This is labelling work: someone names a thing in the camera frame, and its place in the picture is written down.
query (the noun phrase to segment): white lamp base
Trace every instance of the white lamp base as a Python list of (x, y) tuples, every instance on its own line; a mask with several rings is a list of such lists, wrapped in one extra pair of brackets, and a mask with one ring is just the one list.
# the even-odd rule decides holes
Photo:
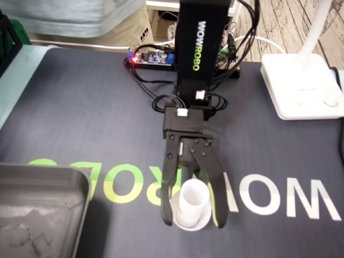
[(278, 116), (283, 120), (344, 117), (343, 93), (324, 59), (316, 54), (306, 60), (298, 58), (298, 54), (262, 58), (261, 73)]

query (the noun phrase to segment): desk lamp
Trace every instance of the desk lamp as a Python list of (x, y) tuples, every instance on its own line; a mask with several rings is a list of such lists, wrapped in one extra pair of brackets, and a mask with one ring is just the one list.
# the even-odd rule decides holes
[(344, 98), (325, 60), (312, 54), (332, 0), (319, 0), (307, 39), (298, 54), (267, 54), (261, 73), (278, 116), (283, 120), (336, 119)]

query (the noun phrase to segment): gray shirt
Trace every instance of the gray shirt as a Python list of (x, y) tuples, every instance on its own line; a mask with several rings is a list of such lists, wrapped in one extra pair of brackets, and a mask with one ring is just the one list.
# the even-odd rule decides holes
[(2, 13), (32, 33), (91, 38), (104, 35), (144, 0), (0, 0)]

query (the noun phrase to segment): robotic arm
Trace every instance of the robotic arm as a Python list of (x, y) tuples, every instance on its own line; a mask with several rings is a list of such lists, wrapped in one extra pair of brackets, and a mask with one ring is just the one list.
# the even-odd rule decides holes
[(212, 148), (212, 137), (203, 134), (203, 121), (212, 113), (209, 90), (231, 0), (181, 0), (176, 30), (178, 62), (175, 95), (188, 108), (180, 115), (165, 106), (167, 140), (161, 183), (161, 216), (172, 225), (169, 203), (179, 166), (188, 168), (211, 189), (213, 218), (218, 227), (227, 220), (228, 206), (223, 169)]

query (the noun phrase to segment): dark gray mat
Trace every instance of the dark gray mat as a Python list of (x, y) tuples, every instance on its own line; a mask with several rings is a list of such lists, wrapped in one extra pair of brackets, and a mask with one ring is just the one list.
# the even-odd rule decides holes
[[(124, 70), (124, 57), (50, 50), (0, 131), (2, 162), (47, 158), (65, 165), (102, 164), (78, 257), (343, 257), (343, 222), (332, 219), (320, 195), (320, 219), (310, 219), (297, 195), (296, 217), (287, 217), (286, 208), (287, 178), (298, 180), (309, 202), (311, 180), (320, 180), (344, 217), (339, 121), (280, 120), (260, 64), (243, 63), (241, 78), (228, 80), (218, 91), (228, 99), (228, 108), (206, 123), (239, 212), (228, 214), (222, 230), (212, 222), (193, 233), (168, 227), (160, 208), (147, 199), (148, 187), (156, 182), (150, 167), (161, 168), (163, 162), (163, 115), (152, 110), (151, 100)], [(176, 77), (171, 72), (141, 74)], [(124, 204), (111, 202), (104, 193), (106, 175), (121, 164), (136, 166), (143, 174), (139, 195)], [(281, 203), (274, 214), (256, 214), (243, 203), (239, 185), (251, 174), (263, 175), (277, 186)], [(142, 179), (140, 172), (137, 175), (139, 190)], [(112, 184), (111, 176), (107, 180)], [(123, 171), (112, 185), (116, 194), (126, 195), (133, 184), (133, 174)], [(258, 206), (270, 203), (268, 188), (261, 182), (253, 182), (249, 193)]]

